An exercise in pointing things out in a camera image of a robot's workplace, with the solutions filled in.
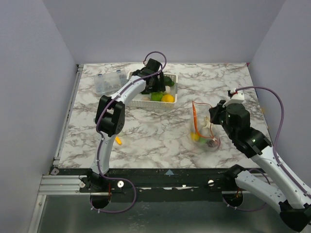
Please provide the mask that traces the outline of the lime green toy fruit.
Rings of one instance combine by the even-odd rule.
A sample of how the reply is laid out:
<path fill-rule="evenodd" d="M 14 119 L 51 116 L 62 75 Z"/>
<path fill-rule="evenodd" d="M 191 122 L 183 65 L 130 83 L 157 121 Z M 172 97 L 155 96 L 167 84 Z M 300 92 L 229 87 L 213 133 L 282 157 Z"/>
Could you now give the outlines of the lime green toy fruit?
<path fill-rule="evenodd" d="M 162 92 L 153 92 L 151 94 L 151 101 L 161 101 L 163 97 Z"/>

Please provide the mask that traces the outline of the white toy mushroom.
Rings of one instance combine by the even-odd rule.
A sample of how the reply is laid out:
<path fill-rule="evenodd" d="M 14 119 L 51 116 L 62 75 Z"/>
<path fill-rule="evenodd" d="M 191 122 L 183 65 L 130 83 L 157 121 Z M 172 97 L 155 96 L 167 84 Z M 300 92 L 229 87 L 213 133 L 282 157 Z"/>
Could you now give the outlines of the white toy mushroom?
<path fill-rule="evenodd" d="M 211 123 L 210 118 L 206 116 L 203 120 L 202 127 L 199 130 L 201 136 L 210 137 L 211 136 Z"/>

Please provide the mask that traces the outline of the white perforated plastic basket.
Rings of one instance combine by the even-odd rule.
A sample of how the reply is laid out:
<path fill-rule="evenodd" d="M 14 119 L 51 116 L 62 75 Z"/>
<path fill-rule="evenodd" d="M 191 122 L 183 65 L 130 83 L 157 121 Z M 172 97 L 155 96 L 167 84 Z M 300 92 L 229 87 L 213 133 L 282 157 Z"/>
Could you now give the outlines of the white perforated plastic basket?
<path fill-rule="evenodd" d="M 169 76 L 174 82 L 174 86 L 171 87 L 171 94 L 174 96 L 174 102 L 161 102 L 161 101 L 142 101 L 143 97 L 150 97 L 149 95 L 142 95 L 141 93 L 137 94 L 127 105 L 128 107 L 137 107 L 137 108 L 150 108 L 150 109 L 172 109 L 177 103 L 177 91 L 178 91 L 178 75 L 173 73 L 164 73 L 164 76 Z"/>

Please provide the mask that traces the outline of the yellow toy lemon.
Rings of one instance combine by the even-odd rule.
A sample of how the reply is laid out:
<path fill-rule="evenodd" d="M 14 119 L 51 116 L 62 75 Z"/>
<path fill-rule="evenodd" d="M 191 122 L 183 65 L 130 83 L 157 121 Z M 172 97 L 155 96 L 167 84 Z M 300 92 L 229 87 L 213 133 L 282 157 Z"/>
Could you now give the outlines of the yellow toy lemon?
<path fill-rule="evenodd" d="M 163 95 L 161 101 L 162 102 L 174 102 L 175 98 L 172 95 L 166 94 L 166 95 Z"/>

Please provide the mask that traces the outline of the clear orange zip bag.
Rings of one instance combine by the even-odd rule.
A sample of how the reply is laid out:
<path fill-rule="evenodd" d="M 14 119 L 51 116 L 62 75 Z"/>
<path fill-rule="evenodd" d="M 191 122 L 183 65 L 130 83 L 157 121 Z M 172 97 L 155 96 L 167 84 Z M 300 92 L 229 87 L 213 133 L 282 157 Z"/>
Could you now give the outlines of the clear orange zip bag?
<path fill-rule="evenodd" d="M 211 105 L 192 101 L 190 109 L 190 138 L 195 146 L 205 151 L 216 151 L 220 144 L 218 128 L 211 123 Z"/>

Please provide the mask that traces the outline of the light green toy vegetable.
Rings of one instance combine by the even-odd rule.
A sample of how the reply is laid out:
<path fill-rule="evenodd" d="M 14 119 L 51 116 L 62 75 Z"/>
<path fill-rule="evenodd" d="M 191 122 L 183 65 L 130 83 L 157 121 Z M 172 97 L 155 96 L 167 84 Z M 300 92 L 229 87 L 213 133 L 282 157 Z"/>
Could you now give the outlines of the light green toy vegetable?
<path fill-rule="evenodd" d="M 202 137 L 200 137 L 200 139 L 199 139 L 199 143 L 201 143 L 201 144 L 206 144 L 207 141 L 208 141 L 207 138 L 202 138 Z"/>

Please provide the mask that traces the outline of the yellow toy corn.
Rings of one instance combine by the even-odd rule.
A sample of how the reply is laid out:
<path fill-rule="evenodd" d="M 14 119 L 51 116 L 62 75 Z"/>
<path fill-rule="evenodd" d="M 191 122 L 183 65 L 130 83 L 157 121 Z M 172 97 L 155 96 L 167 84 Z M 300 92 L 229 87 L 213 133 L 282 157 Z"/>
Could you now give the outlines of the yellow toy corn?
<path fill-rule="evenodd" d="M 190 137 L 193 141 L 199 141 L 200 136 L 197 133 L 191 132 Z"/>

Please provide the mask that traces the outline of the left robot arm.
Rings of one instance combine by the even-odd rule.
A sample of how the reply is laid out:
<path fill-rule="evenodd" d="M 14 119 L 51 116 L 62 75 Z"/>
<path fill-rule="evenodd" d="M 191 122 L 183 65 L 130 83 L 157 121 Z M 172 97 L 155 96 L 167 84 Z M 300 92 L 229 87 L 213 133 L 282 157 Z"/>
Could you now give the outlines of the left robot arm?
<path fill-rule="evenodd" d="M 95 117 L 96 132 L 101 136 L 94 162 L 87 172 L 89 186 L 98 192 L 104 191 L 109 185 L 109 160 L 116 136 L 125 124 L 125 107 L 140 92 L 154 84 L 152 78 L 157 78 L 164 65 L 149 59 L 145 67 L 133 72 L 128 82 L 112 96 L 103 95 L 100 98 Z"/>

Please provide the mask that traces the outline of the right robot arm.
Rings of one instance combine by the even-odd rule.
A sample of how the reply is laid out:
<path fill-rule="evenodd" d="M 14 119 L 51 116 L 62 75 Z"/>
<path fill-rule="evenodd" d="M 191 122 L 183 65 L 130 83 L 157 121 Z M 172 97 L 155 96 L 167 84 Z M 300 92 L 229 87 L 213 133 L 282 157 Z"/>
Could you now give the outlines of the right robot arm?
<path fill-rule="evenodd" d="M 229 190 L 240 187 L 269 204 L 292 230 L 301 232 L 311 221 L 311 188 L 275 152 L 271 141 L 250 126 L 250 113 L 241 103 L 221 100 L 209 109 L 211 123 L 221 125 L 237 150 L 255 162 L 276 187 L 235 165 L 224 177 Z"/>

